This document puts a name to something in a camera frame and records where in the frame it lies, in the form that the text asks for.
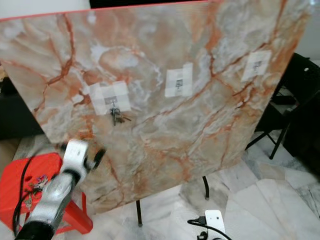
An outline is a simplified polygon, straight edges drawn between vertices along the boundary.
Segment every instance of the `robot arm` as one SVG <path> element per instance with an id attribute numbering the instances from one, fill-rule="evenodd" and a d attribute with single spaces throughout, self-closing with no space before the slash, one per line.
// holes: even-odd
<path id="1" fill-rule="evenodd" d="M 65 149 L 59 175 L 43 189 L 42 198 L 25 222 L 15 240 L 50 240 L 57 231 L 75 186 L 81 183 L 89 171 L 98 167 L 104 149 L 94 162 L 87 161 L 88 143 L 71 139 Z"/>

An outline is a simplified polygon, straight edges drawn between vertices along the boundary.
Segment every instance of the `marble board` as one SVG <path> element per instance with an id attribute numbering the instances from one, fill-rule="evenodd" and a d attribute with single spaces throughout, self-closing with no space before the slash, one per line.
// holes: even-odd
<path id="1" fill-rule="evenodd" d="M 52 143 L 108 149 L 81 185 L 105 212 L 237 163 L 310 11 L 224 0 L 3 19 L 0 62 Z"/>

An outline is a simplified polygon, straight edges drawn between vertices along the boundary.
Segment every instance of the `label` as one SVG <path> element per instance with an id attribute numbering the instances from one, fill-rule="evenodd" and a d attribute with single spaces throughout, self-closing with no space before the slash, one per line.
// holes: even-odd
<path id="1" fill-rule="evenodd" d="M 270 50 L 250 53 L 241 82 L 245 82 L 250 78 L 265 74 L 269 65 L 270 57 Z"/>
<path id="2" fill-rule="evenodd" d="M 89 95 L 97 115 L 105 115 L 113 107 L 121 112 L 131 111 L 128 93 L 125 81 L 116 81 L 110 86 L 105 86 L 103 83 L 89 86 Z"/>
<path id="3" fill-rule="evenodd" d="M 168 69 L 164 95 L 167 98 L 192 95 L 193 64 L 186 63 L 183 68 Z"/>

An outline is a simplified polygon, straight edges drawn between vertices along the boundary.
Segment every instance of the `black metal leg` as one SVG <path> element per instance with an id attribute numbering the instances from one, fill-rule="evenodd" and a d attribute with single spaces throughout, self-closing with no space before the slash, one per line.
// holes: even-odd
<path id="1" fill-rule="evenodd" d="M 249 144 L 246 146 L 245 150 L 247 150 L 248 148 L 250 148 L 253 144 L 255 144 L 256 142 L 258 142 L 259 140 L 261 140 L 263 137 L 267 136 L 271 131 L 265 131 L 263 132 L 260 136 L 258 136 L 256 139 L 253 139 L 251 142 L 249 142 Z"/>
<path id="2" fill-rule="evenodd" d="M 288 126 L 285 127 L 284 129 L 282 129 L 282 131 L 281 131 L 281 133 L 280 133 L 280 136 L 279 136 L 278 140 L 277 140 L 276 143 L 275 143 L 274 149 L 273 149 L 273 151 L 272 151 L 269 159 L 271 159 L 271 160 L 274 159 L 274 156 L 275 156 L 275 154 L 276 154 L 276 151 L 278 150 L 278 147 L 280 146 L 280 143 L 281 143 L 282 139 L 284 138 L 287 129 L 288 129 Z"/>
<path id="3" fill-rule="evenodd" d="M 273 142 L 273 144 L 277 144 L 276 141 L 269 134 L 267 134 L 267 136 L 271 140 L 271 142 Z"/>
<path id="4" fill-rule="evenodd" d="M 139 227 L 142 227 L 140 200 L 135 201 L 135 204 L 136 204 L 136 213 L 137 213 L 137 215 L 138 215 L 138 226 L 139 226 Z"/>
<path id="5" fill-rule="evenodd" d="M 209 200 L 209 185 L 206 176 L 202 177 L 205 187 L 205 200 Z"/>

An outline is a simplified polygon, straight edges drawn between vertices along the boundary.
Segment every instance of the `red plastic stool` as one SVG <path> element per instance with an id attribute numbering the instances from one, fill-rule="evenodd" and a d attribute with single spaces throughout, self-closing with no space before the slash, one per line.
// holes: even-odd
<path id="1" fill-rule="evenodd" d="M 12 218 L 16 205 L 19 201 L 20 180 L 23 169 L 28 161 L 26 159 L 15 160 L 5 167 L 0 180 L 0 220 L 11 230 Z M 31 190 L 29 184 L 36 183 L 36 179 L 46 175 L 48 180 L 53 175 L 58 174 L 62 165 L 62 160 L 57 153 L 48 153 L 35 156 L 24 176 L 23 189 Z M 30 209 L 25 203 L 21 205 L 21 214 L 26 213 L 25 220 L 29 217 L 30 212 L 35 208 L 41 199 L 42 193 L 32 196 L 32 206 Z M 82 210 L 71 201 L 65 209 L 62 218 L 69 226 L 64 226 L 56 231 L 56 234 L 64 233 L 70 230 L 78 230 L 82 234 L 89 233 L 93 228 L 93 222 L 87 215 L 86 195 L 82 193 Z"/>

